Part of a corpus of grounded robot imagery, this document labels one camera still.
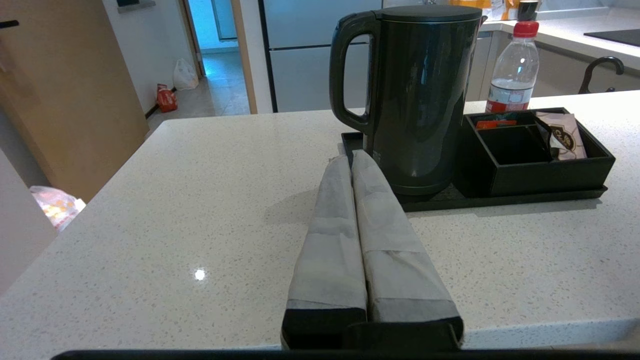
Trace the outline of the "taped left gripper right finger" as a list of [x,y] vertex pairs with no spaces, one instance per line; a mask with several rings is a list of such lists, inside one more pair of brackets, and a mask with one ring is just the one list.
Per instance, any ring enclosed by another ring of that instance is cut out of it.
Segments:
[[351,172],[370,321],[404,345],[458,350],[461,314],[382,170],[356,150]]

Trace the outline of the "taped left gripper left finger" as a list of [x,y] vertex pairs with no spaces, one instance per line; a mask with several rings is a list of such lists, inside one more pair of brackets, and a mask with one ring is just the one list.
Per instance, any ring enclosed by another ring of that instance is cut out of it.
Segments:
[[287,350],[341,349],[367,321],[368,292],[347,156],[329,161],[295,263],[281,324]]

